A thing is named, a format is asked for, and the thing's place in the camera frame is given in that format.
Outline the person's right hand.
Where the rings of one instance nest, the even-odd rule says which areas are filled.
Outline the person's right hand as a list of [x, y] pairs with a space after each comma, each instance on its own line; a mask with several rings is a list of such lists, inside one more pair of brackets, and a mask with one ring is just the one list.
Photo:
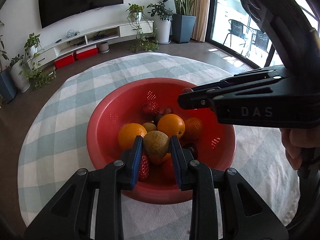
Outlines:
[[302, 164], [302, 148], [319, 147], [319, 126], [311, 129], [281, 128], [280, 132], [286, 158], [296, 171]]

